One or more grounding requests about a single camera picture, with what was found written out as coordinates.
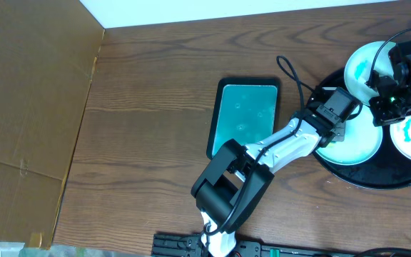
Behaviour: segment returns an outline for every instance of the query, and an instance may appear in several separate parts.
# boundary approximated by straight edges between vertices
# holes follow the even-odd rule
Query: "black plastic frame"
[[[241,235],[236,237],[237,243],[231,253],[239,253],[242,257],[269,257],[272,256],[271,253],[275,255],[278,253],[280,257],[354,257],[357,254],[346,251],[326,251],[313,248],[267,245],[260,239],[247,238]],[[200,234],[176,235],[172,233],[156,233],[153,235],[151,256],[201,257],[204,254],[204,250]],[[230,254],[228,256],[234,257],[237,254]]]
[[[278,124],[278,109],[280,106],[281,100],[281,82],[280,79],[277,77],[228,77],[223,78],[218,82],[217,88],[217,95],[215,98],[215,105],[213,106],[213,115],[212,115],[212,122],[210,123],[210,132],[208,134],[208,142],[207,142],[207,149],[205,153],[207,157],[211,160],[212,159],[212,148],[213,142],[215,140],[215,134],[217,130],[217,123],[218,123],[218,114],[220,112],[221,106],[221,98],[223,97],[223,89],[226,85],[271,85],[277,88],[277,102],[275,103],[275,112],[274,112],[274,124],[272,127],[272,133],[276,124]]]

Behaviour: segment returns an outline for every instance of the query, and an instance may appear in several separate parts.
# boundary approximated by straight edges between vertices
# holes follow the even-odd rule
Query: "cable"
[[[360,108],[359,108],[359,110],[357,111],[357,114],[352,114],[352,115],[348,116],[347,121],[351,121],[351,120],[353,120],[354,118],[356,118],[358,115],[361,114],[361,111],[362,111],[362,102],[360,101]]]
[[[374,71],[375,63],[377,62],[378,54],[382,51],[383,47],[385,47],[385,46],[386,46],[391,40],[393,40],[394,38],[396,38],[396,37],[398,37],[398,36],[400,36],[400,35],[402,35],[402,34],[405,34],[405,33],[409,32],[409,31],[411,31],[411,28],[410,28],[410,29],[405,29],[405,30],[403,30],[403,31],[398,32],[398,33],[395,34],[394,36],[391,36],[390,39],[388,39],[387,41],[385,41],[385,42],[383,43],[383,45],[378,49],[377,53],[375,54],[374,61],[372,62],[372,66],[370,67],[369,80],[366,82],[367,86],[369,86],[370,88],[373,87],[373,84],[372,84],[372,83],[373,83],[373,81],[372,81],[373,75],[372,75],[372,73],[373,73],[373,71]]]
[[[205,233],[205,231],[208,230],[208,228],[210,227],[210,222],[208,222],[206,225],[204,225],[203,232],[199,235],[199,241],[202,239],[203,234]],[[206,235],[205,236],[205,244],[203,245],[203,256],[208,256],[208,245],[210,244],[210,242],[208,241],[209,238]]]
[[[283,59],[286,64],[290,67],[291,72],[293,73],[293,75],[291,76],[290,74],[287,73],[287,71],[282,67],[281,63],[280,63],[280,59]],[[260,153],[257,155],[255,161],[253,162],[252,166],[250,167],[250,170],[248,172],[248,176],[247,178],[250,178],[251,175],[253,174],[253,172],[255,171],[256,166],[258,165],[259,160],[261,159],[261,157],[269,150],[269,148],[273,147],[274,145],[286,140],[287,138],[295,135],[299,128],[300,128],[300,124],[302,123],[303,117],[304,117],[304,94],[303,94],[303,90],[301,88],[301,86],[303,85],[302,82],[299,80],[298,74],[296,73],[296,70],[294,69],[293,65],[291,65],[290,61],[284,57],[284,56],[277,56],[277,64],[279,65],[279,67],[282,69],[282,71],[284,71],[287,75],[289,75],[290,78],[293,78],[296,81],[296,84],[298,85],[298,90],[299,90],[299,98],[300,98],[300,117],[299,117],[299,122],[298,125],[296,126],[296,128],[291,131],[288,135],[278,139],[277,141],[274,141],[272,143],[270,143],[269,145],[267,145],[266,147],[264,147],[263,149],[261,149]],[[208,227],[207,224],[204,225],[203,227],[203,233],[206,236],[213,236],[216,235],[218,232],[222,231],[229,223],[229,221],[231,220],[231,218],[233,217],[234,213],[237,211],[240,202],[242,201],[242,197],[243,194],[245,192],[245,190],[247,189],[248,186],[248,181],[249,179],[246,179],[243,182],[242,187],[240,188],[240,193],[237,196],[237,199],[235,200],[235,204],[233,206],[233,208],[231,209],[230,213],[228,214],[228,216],[226,217],[226,220],[221,224],[221,226],[217,227],[216,230],[214,231],[208,231]]]
[[[404,256],[411,256],[411,250],[403,249],[403,248],[374,248],[367,251],[363,251],[355,255],[355,257],[366,257],[366,256],[374,256],[375,254],[379,253],[397,253]]]
[[[288,76],[288,77],[290,77],[290,79],[296,81],[296,78],[293,77],[293,76],[291,76],[291,74],[290,74],[287,70],[285,70],[285,68],[283,68],[282,64],[280,63],[279,58],[277,58],[277,64],[278,64],[278,66],[280,67],[280,69],[281,69],[283,72],[285,72],[286,76]],[[306,83],[304,83],[304,82],[302,82],[302,81],[299,81],[299,82],[300,82],[301,85],[303,85],[304,87],[306,87],[306,88],[309,89],[310,91],[312,91],[312,92],[315,91],[315,89],[313,89],[312,87],[310,87],[310,86],[307,85]]]

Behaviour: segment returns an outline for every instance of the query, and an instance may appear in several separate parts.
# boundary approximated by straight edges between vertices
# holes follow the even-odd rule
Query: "wooden table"
[[[54,242],[150,254],[156,232],[199,232],[190,189],[209,162],[221,78],[279,76],[282,128],[299,96],[276,55],[316,85],[363,44],[408,27],[411,1],[106,30]],[[238,233],[289,246],[411,248],[411,187],[357,188],[309,156],[276,173]]]

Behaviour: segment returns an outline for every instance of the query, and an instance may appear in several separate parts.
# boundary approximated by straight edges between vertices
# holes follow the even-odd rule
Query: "black bracket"
[[[205,211],[220,227],[240,193],[240,189],[223,173],[239,171],[245,176],[248,186],[238,208],[224,228],[227,233],[236,231],[247,220],[274,178],[269,168],[260,164],[256,164],[254,172],[248,176],[253,162],[253,158],[246,154],[246,148],[231,139],[221,146],[191,189],[198,209]]]
[[[209,256],[198,234],[174,236],[155,234],[151,255],[154,257],[202,257]],[[353,257],[355,254],[331,251],[315,251],[281,246],[266,246],[257,241],[237,241],[229,257]]]

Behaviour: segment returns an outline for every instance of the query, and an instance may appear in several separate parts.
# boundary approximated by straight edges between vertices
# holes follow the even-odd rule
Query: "cardboard wall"
[[[102,36],[78,0],[0,0],[0,241],[51,244]]]

